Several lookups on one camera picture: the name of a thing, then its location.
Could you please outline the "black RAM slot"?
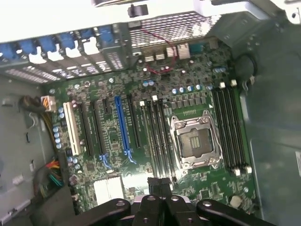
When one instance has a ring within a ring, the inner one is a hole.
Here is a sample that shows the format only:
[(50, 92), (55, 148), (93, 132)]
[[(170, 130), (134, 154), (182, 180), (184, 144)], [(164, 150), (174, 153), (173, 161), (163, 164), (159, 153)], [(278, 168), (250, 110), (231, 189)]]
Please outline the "black RAM slot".
[(245, 166), (245, 154), (241, 136), (240, 122), (233, 88), (226, 88), (226, 100), (228, 101), (228, 117), (230, 121), (231, 141), (233, 145), (235, 167), (243, 169)]
[(158, 98), (158, 96), (152, 96), (152, 112), (156, 130), (158, 158), (160, 167), (162, 169), (162, 177), (171, 179), (172, 174), (168, 156), (169, 151), (167, 150), (166, 134), (164, 131), (163, 116), (160, 111), (160, 99)]
[(228, 170), (234, 170), (236, 162), (233, 157), (233, 144), (230, 138), (229, 120), (226, 111), (225, 100), (221, 89), (215, 88), (212, 91), (216, 111), (218, 129), (222, 145), (225, 165)]
[(140, 108), (141, 108), (142, 115), (143, 115), (144, 129), (145, 129), (145, 134), (147, 136), (147, 143), (148, 143), (148, 148), (149, 148), (149, 152), (150, 152), (150, 158), (151, 158), (151, 163), (152, 163), (152, 168), (153, 168), (153, 175), (154, 175), (154, 177), (159, 178), (160, 171), (159, 171), (159, 168), (156, 166), (156, 158), (155, 158), (155, 153), (154, 153), (154, 149), (153, 149), (152, 137), (151, 137), (150, 130), (148, 127), (148, 123), (147, 123), (146, 103), (144, 100), (141, 100), (139, 102), (139, 104), (140, 104)]
[[(224, 89), (221, 89), (222, 92), (223, 92), (223, 96), (224, 96), (224, 100), (225, 100), (225, 105), (226, 105), (226, 111), (228, 113), (228, 107), (227, 107), (227, 103), (228, 101), (226, 100), (226, 96), (225, 96), (225, 91), (226, 91), (226, 88)], [(240, 175), (240, 169), (239, 168), (234, 168), (234, 170), (231, 171), (235, 176), (239, 176)]]
[(173, 161), (173, 152), (172, 152), (172, 147), (171, 147), (171, 142), (169, 139), (169, 132), (167, 129), (167, 123), (166, 123), (166, 117), (164, 114), (164, 105), (163, 105), (163, 99), (159, 99), (158, 101), (158, 114), (160, 118), (160, 123), (161, 123), (161, 128), (163, 132), (163, 140), (165, 144), (165, 150), (167, 154), (167, 159), (168, 159), (168, 166), (170, 169), (170, 175), (171, 175), (171, 180), (174, 184), (177, 184), (177, 177), (176, 177), (176, 172), (175, 172), (175, 166), (174, 166), (174, 161)]
[(146, 104), (146, 113), (147, 113), (147, 123), (150, 131), (150, 144), (152, 147), (152, 154), (154, 158), (154, 165), (156, 169), (156, 177), (165, 178), (166, 177), (166, 169), (163, 160), (162, 154), (162, 145), (158, 136), (158, 127), (155, 121), (155, 115), (153, 110), (153, 104), (151, 101), (147, 101)]
[(244, 154), (245, 154), (245, 166), (241, 171), (246, 174), (252, 174), (253, 170), (252, 170), (252, 166), (250, 165), (250, 157), (248, 156), (248, 146), (247, 146), (247, 142), (246, 142), (246, 130), (244, 127), (244, 122), (242, 120), (242, 109), (241, 109), (241, 104), (240, 104), (240, 100), (239, 100), (238, 82), (236, 79), (232, 79), (230, 81), (230, 87), (234, 89), (234, 95), (235, 95), (235, 100), (236, 100), (236, 105), (237, 105), (238, 118), (239, 118), (239, 122), (240, 122), (241, 136), (242, 136), (242, 142), (243, 142)]

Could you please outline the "silver chipset heatsink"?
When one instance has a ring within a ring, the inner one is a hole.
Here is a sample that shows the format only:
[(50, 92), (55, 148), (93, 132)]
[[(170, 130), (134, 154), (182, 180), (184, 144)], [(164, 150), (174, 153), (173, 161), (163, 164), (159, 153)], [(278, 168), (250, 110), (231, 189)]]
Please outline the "silver chipset heatsink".
[(116, 198), (124, 198), (121, 177), (98, 180), (93, 183), (97, 205)]

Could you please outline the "green motherboard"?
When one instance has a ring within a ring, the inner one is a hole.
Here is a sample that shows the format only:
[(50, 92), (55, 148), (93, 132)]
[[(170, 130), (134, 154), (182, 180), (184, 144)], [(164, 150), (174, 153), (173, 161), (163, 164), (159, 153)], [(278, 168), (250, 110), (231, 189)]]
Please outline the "green motherboard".
[[(215, 88), (230, 88), (230, 81), (236, 79), (230, 48), (218, 44), (212, 48), (203, 43), (201, 54), (189, 59), (153, 57), (147, 61), (141, 57), (130, 70), (69, 79), (55, 82), (45, 87), (45, 91), (56, 100), (56, 113), (51, 115), (54, 140), (60, 154), (66, 155), (69, 172), (68, 184), (76, 213), (83, 213), (97, 206), (93, 183), (98, 180), (121, 177), (124, 199), (133, 201), (136, 197), (150, 194), (148, 178), (154, 178), (151, 156), (145, 134), (143, 115), (139, 102), (152, 102), (152, 96), (163, 99), (169, 139), (171, 142), (177, 184), (171, 181), (170, 188), (176, 195), (190, 198), (192, 203), (202, 199), (213, 199), (230, 205), (230, 197), (242, 198), (239, 210), (248, 214), (256, 211), (256, 190), (252, 174), (240, 170), (235, 176), (222, 159), (219, 168), (200, 167), (181, 170), (174, 152), (170, 135), (170, 121), (173, 115), (179, 119), (201, 116), (208, 110), (214, 119), (217, 136), (220, 140), (212, 91)], [(127, 95), (133, 97), (135, 113), (142, 147), (136, 148)], [(121, 132), (114, 97), (120, 96), (127, 132), (132, 149), (132, 157), (137, 164), (124, 155)], [(111, 114), (103, 111), (102, 100), (108, 98)], [(91, 101), (97, 101), (98, 114), (102, 127), (105, 154), (99, 154)], [(63, 103), (71, 102), (80, 139), (81, 153), (72, 155)], [(87, 111), (94, 156), (87, 155), (79, 104), (84, 103)]]

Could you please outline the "round coin battery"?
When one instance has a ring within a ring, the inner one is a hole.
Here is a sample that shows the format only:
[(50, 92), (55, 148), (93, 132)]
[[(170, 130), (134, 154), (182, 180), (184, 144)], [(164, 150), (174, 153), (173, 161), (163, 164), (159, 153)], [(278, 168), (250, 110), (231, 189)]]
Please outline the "round coin battery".
[(242, 204), (242, 198), (238, 195), (233, 195), (230, 197), (230, 205), (233, 208), (239, 208), (239, 206)]

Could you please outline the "silver CPU socket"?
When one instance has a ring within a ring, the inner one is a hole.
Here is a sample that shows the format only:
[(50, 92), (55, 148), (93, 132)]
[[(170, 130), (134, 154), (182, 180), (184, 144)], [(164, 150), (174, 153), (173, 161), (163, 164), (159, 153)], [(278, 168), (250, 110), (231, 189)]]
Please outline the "silver CPU socket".
[(173, 115), (170, 135), (181, 170), (207, 166), (219, 168), (222, 146), (214, 119), (208, 110), (204, 110), (201, 116), (189, 119), (179, 119)]

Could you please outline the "blue expansion slot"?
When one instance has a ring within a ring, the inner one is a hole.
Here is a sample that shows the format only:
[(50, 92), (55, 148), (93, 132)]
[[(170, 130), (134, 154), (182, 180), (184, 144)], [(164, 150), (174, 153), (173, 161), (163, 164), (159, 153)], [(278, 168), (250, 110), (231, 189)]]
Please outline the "blue expansion slot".
[(114, 102), (115, 102), (115, 106), (117, 109), (117, 116), (118, 116), (118, 121), (119, 121), (120, 132), (121, 132), (121, 139), (122, 139), (122, 144), (123, 144), (124, 155), (128, 157), (128, 159), (131, 163), (137, 164), (136, 161), (132, 157), (132, 149), (130, 147), (128, 132), (127, 132), (127, 125), (126, 125), (126, 120), (125, 120), (125, 116), (124, 116), (121, 97), (115, 96)]

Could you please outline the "long black expansion slot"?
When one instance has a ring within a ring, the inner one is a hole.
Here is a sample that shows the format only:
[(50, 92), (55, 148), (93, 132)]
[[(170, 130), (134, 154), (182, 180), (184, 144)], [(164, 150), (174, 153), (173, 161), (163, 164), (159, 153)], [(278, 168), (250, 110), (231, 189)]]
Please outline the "long black expansion slot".
[(97, 101), (93, 100), (91, 101), (91, 107), (92, 107), (92, 112), (93, 112), (93, 118), (94, 118), (94, 124), (95, 124), (95, 131), (96, 131), (96, 139), (99, 144), (99, 154), (103, 155), (105, 154), (105, 148), (104, 148), (104, 141), (102, 137), (102, 127), (100, 123), (100, 118), (98, 114), (98, 106), (97, 106)]
[(136, 148), (141, 148), (142, 143), (141, 143), (141, 138), (140, 138), (140, 133), (139, 133), (139, 128), (138, 128), (138, 120), (137, 120), (137, 116), (135, 113), (133, 97), (131, 94), (127, 95), (127, 103), (128, 103), (128, 107), (129, 107), (131, 121), (132, 121), (135, 146), (136, 146)]
[(93, 148), (93, 142), (92, 142), (92, 137), (90, 133), (90, 126), (89, 126), (89, 121), (88, 121), (88, 116), (87, 116), (87, 111), (84, 103), (79, 104), (79, 113), (81, 116), (82, 120), (82, 125), (83, 125), (83, 133), (85, 135), (85, 141), (86, 141), (86, 146), (87, 146), (87, 155), (89, 157), (94, 156), (94, 148)]

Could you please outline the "white expansion slot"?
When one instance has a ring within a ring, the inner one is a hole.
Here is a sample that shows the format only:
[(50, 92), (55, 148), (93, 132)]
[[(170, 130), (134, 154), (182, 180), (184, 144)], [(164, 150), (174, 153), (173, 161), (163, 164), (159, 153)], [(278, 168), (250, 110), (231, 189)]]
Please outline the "white expansion slot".
[(79, 155), (81, 153), (81, 147), (79, 143), (80, 139), (71, 102), (63, 103), (63, 109), (67, 123), (72, 155)]

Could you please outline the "short black expansion slot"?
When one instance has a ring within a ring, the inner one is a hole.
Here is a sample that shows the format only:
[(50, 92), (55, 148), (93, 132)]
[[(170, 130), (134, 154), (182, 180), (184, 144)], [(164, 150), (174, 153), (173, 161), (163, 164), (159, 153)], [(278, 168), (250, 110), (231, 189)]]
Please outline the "short black expansion slot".
[(102, 100), (102, 104), (103, 104), (104, 114), (106, 114), (106, 115), (111, 114), (111, 105), (110, 105), (108, 98), (104, 98)]

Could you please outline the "grey metal PC case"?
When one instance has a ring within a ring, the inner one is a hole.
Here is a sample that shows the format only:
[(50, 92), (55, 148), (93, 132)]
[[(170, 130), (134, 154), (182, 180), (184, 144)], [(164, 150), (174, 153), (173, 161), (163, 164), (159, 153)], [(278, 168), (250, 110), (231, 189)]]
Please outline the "grey metal PC case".
[[(130, 18), (146, 4), (149, 14)], [(55, 82), (178, 58), (177, 45), (255, 56), (234, 75), (256, 211), (301, 226), (301, 0), (0, 0), (0, 226), (77, 226), (65, 154), (40, 98)]]

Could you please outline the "white power connector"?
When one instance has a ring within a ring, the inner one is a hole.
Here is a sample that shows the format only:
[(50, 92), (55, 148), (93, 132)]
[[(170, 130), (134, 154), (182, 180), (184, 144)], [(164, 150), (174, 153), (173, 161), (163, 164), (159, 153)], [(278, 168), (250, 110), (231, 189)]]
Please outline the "white power connector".
[(57, 111), (56, 100), (54, 96), (42, 96), (40, 100), (46, 112), (55, 113)]

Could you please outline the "small silver finned heatsink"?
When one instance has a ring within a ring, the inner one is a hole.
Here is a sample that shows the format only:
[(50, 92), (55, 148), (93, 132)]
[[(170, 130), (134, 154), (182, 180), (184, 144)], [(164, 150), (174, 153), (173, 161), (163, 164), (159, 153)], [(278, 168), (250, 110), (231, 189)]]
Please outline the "small silver finned heatsink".
[(190, 48), (188, 43), (177, 45), (178, 58), (180, 60), (190, 58)]

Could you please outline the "black round case speaker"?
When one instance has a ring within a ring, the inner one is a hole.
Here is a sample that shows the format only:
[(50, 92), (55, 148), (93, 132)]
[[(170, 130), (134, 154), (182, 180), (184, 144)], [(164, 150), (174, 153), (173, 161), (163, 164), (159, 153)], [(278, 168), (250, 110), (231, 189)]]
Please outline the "black round case speaker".
[(251, 53), (243, 53), (236, 57), (234, 67), (236, 75), (242, 79), (256, 76), (258, 72), (255, 56)]

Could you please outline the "blue rear port connector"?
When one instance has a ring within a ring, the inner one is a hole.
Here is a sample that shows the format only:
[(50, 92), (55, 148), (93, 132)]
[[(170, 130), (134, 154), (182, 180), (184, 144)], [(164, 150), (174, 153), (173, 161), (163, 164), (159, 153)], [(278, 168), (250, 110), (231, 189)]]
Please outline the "blue rear port connector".
[(189, 44), (189, 51), (191, 56), (201, 54), (203, 52), (203, 49), (204, 49), (203, 43)]

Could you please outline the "black plastic case clip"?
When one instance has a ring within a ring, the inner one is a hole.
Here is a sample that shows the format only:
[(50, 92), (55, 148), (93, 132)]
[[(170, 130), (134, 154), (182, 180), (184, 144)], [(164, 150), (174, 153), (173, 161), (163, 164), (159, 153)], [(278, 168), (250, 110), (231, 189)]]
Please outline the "black plastic case clip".
[(138, 16), (146, 16), (149, 14), (148, 7), (146, 4), (135, 6), (131, 4), (131, 6), (127, 10), (130, 18), (138, 17)]

